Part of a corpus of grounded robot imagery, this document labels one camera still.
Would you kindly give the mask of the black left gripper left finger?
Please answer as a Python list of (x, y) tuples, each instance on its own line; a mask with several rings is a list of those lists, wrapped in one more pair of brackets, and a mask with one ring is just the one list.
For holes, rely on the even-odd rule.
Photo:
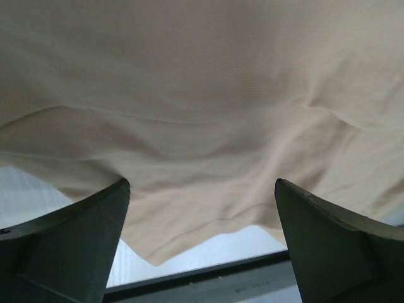
[(1, 302), (102, 302), (129, 198), (122, 179), (1, 229)]

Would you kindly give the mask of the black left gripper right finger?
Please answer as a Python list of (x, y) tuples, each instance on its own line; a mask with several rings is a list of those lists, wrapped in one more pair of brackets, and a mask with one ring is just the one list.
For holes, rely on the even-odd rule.
[(303, 302), (403, 302), (403, 228), (275, 183), (283, 233)]

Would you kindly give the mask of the beige t shirt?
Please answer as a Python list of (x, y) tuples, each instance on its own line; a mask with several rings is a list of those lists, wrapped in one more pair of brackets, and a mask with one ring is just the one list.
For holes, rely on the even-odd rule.
[(403, 206), (402, 1), (2, 1), (1, 163), (73, 200), (125, 178), (159, 265), (259, 225), (287, 179)]

